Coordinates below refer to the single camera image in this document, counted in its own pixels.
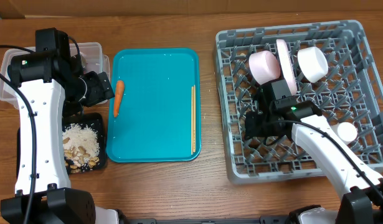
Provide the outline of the peanuts and rice scraps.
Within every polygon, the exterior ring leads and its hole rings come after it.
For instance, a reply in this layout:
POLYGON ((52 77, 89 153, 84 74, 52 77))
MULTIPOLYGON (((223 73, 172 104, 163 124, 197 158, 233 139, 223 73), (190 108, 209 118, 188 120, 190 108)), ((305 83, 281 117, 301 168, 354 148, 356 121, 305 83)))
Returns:
POLYGON ((65 166, 71 174, 96 168, 100 163, 98 134, 92 128, 71 124, 63 131, 65 166))

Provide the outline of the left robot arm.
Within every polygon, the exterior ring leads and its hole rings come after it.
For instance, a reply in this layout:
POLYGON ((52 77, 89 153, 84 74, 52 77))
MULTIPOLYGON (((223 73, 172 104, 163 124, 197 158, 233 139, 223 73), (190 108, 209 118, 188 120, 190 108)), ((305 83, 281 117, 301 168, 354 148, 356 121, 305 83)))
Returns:
POLYGON ((73 189, 67 173, 62 120, 113 98, 106 73, 85 73, 74 39, 55 28, 35 33, 35 49, 15 56, 2 80, 16 93, 20 148, 15 195, 1 201, 9 223, 126 223, 117 209, 95 205, 73 189))

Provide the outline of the pink bowl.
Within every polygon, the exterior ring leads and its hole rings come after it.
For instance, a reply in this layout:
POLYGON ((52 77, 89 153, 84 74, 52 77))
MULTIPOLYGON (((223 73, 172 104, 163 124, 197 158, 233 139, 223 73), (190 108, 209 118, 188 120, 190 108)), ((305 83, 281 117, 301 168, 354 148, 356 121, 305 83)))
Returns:
POLYGON ((268 50, 251 54, 248 64, 253 78, 259 85, 280 77, 278 60, 268 50))

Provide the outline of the white cup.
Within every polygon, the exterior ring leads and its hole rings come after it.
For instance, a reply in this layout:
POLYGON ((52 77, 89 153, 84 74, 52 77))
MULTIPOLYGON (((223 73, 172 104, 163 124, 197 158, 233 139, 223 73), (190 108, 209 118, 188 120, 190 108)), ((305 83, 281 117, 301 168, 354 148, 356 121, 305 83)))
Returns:
POLYGON ((352 123, 342 122, 331 126, 331 129, 343 143, 349 144, 356 140, 357 129, 352 123))

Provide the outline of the white bowl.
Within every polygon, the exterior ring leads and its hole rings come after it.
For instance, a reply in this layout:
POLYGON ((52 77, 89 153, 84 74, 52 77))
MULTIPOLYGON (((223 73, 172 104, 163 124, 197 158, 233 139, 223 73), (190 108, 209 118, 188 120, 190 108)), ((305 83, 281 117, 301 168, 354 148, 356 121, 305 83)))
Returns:
POLYGON ((328 73, 326 57, 317 47, 308 47, 299 50, 297 59, 301 72, 311 83, 316 83, 328 73))

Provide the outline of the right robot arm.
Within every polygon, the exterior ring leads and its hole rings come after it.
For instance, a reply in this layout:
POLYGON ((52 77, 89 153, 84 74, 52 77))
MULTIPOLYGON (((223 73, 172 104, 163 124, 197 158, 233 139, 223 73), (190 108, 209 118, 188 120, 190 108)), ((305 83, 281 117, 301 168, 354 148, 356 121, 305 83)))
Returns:
POLYGON ((383 176, 358 158, 312 102, 297 102, 285 80, 260 85, 259 109, 245 119, 245 139, 286 136, 306 151, 335 188, 338 210, 310 205, 289 213, 287 223, 383 223, 383 176))

